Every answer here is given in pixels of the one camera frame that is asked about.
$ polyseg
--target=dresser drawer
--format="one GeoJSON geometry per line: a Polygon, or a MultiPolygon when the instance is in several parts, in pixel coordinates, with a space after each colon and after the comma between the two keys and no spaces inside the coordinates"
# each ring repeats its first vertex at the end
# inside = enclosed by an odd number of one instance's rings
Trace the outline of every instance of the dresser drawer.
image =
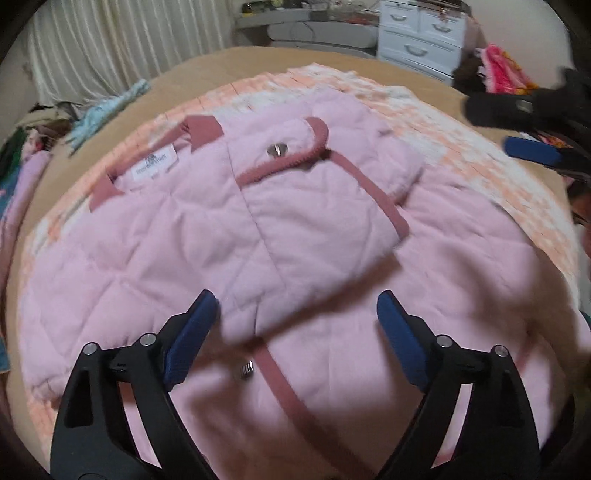
{"type": "Polygon", "coordinates": [[[440,40],[463,47],[466,34],[466,18],[455,12],[444,17],[437,11],[419,10],[419,32],[426,39],[440,40]]]}
{"type": "Polygon", "coordinates": [[[378,48],[384,55],[394,52],[448,75],[458,67],[462,58],[461,48],[439,41],[425,41],[386,27],[380,29],[378,48]]]}
{"type": "Polygon", "coordinates": [[[382,2],[379,24],[418,33],[418,7],[398,2],[382,2]]]}
{"type": "Polygon", "coordinates": [[[413,72],[422,73],[423,75],[427,75],[428,77],[439,80],[446,85],[453,85],[453,77],[446,75],[445,73],[441,73],[438,70],[432,69],[431,67],[426,67],[425,65],[416,63],[412,60],[404,59],[393,52],[381,55],[379,54],[378,60],[386,61],[405,70],[412,70],[413,72]]]}

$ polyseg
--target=white dresser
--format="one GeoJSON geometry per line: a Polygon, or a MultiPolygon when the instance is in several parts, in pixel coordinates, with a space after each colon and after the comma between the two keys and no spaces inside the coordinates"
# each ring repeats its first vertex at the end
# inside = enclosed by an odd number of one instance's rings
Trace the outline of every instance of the white dresser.
{"type": "Polygon", "coordinates": [[[418,0],[382,0],[378,58],[451,85],[477,33],[465,12],[418,0]]]}

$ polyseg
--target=bed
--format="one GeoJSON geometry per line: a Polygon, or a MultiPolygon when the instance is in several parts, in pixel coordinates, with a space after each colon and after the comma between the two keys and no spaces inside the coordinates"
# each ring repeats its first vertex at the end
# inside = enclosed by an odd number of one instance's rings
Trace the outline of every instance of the bed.
{"type": "MultiPolygon", "coordinates": [[[[358,75],[382,85],[406,86],[425,103],[435,106],[454,119],[466,124],[461,113],[463,95],[428,77],[407,72],[376,60],[359,59],[335,53],[291,50],[267,47],[237,47],[198,57],[178,65],[152,82],[152,89],[140,100],[129,106],[101,132],[89,140],[75,155],[69,157],[69,149],[58,145],[27,212],[18,238],[14,262],[6,292],[7,344],[12,362],[7,394],[11,405],[15,429],[26,447],[42,465],[47,460],[37,431],[27,409],[24,385],[20,377],[17,348],[17,303],[21,276],[21,257],[25,239],[36,224],[68,191],[68,189],[105,154],[123,141],[144,122],[175,106],[194,99],[210,90],[236,80],[253,77],[263,72],[279,73],[289,68],[318,63],[343,72],[354,70],[358,75]]],[[[480,129],[479,132],[493,142],[499,142],[507,132],[480,129]]],[[[524,164],[528,173],[553,199],[551,202],[563,209],[568,217],[569,206],[562,179],[542,167],[524,164]]],[[[555,259],[576,257],[574,245],[556,252],[555,259]]]]}

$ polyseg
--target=pink clothing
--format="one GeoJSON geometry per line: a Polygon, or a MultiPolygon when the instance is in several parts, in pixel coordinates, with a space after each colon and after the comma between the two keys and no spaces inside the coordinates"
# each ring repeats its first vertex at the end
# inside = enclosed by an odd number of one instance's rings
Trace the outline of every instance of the pink clothing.
{"type": "Polygon", "coordinates": [[[51,153],[45,150],[33,153],[21,166],[17,186],[0,220],[0,289],[3,290],[12,263],[12,253],[17,242],[18,230],[27,212],[33,193],[45,167],[51,160],[51,153]]]}
{"type": "MultiPolygon", "coordinates": [[[[591,333],[561,274],[503,210],[423,168],[380,117],[339,92],[217,125],[216,134],[211,120],[188,118],[160,142],[178,154],[167,173],[134,180],[128,168],[140,158],[109,172],[114,184],[104,179],[90,218],[39,258],[20,331],[37,397],[61,395],[86,342],[127,345],[208,288],[220,322],[171,398],[220,479],[369,479],[420,402],[377,322],[378,294],[391,289],[435,334],[465,348],[507,346],[548,437],[564,372],[588,360],[591,333]],[[279,143],[287,159],[270,160],[279,143]],[[326,161],[303,163],[318,154],[326,161]],[[260,336],[267,346],[244,343],[260,336]],[[237,381],[249,358],[254,376],[237,381]],[[298,411],[277,394],[269,365],[298,411]],[[312,423],[331,451],[303,433],[312,423]]],[[[155,462],[124,397],[138,449],[155,462]]]]}

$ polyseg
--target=clothing label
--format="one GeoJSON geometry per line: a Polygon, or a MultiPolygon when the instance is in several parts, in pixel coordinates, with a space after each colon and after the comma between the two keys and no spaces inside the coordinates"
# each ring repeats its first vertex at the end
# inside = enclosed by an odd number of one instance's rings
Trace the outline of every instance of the clothing label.
{"type": "Polygon", "coordinates": [[[166,170],[178,160],[178,155],[172,145],[167,145],[160,150],[151,153],[132,167],[132,175],[135,181],[153,177],[158,172],[166,170]]]}

